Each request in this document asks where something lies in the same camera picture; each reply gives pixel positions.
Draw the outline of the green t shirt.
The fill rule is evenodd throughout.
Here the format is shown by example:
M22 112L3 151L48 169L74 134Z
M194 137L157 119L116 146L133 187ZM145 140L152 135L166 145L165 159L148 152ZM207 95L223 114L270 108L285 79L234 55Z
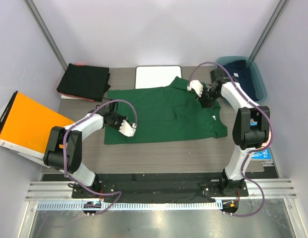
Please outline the green t shirt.
M165 87L111 90L110 99L120 99L118 114L137 120L133 137L105 129L107 145L156 143L222 138L228 135L220 119L220 105L203 108L196 94L187 90L188 81L179 77Z

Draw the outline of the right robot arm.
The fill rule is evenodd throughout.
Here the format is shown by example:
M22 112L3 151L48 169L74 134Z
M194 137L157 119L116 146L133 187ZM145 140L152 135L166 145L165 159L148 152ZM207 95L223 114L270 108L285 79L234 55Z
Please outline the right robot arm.
M203 108L214 106L216 100L223 97L236 112L232 131L233 154L218 182L202 183L203 195L208 198L247 196L246 168L252 153L269 139L270 109L255 103L231 76L217 77L210 86L191 80L187 88L196 93Z

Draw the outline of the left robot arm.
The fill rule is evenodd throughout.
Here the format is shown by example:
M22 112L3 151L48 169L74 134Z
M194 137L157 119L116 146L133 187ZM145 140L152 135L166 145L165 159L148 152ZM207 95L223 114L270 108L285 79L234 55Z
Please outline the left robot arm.
M89 111L84 118L73 124L53 127L49 135L44 164L84 186L84 193L91 198L100 194L101 186L97 174L82 162L82 141L106 126L126 137L134 136L135 128L128 123L126 116L116 112L117 108L118 100L110 101L104 107L98 106Z

